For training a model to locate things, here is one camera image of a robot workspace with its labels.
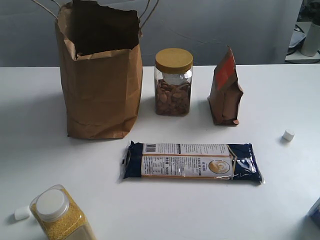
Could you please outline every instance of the product label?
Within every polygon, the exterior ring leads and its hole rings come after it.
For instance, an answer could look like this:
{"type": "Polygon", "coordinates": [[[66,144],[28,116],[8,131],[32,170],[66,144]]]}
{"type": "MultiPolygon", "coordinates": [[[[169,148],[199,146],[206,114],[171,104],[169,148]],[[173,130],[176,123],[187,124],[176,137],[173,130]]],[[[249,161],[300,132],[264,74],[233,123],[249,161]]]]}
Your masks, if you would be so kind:
{"type": "Polygon", "coordinates": [[[143,155],[229,156],[227,144],[144,144],[143,155]]]}
{"type": "Polygon", "coordinates": [[[227,179],[233,177],[230,156],[172,156],[144,155],[141,162],[143,176],[204,177],[227,179]]]}

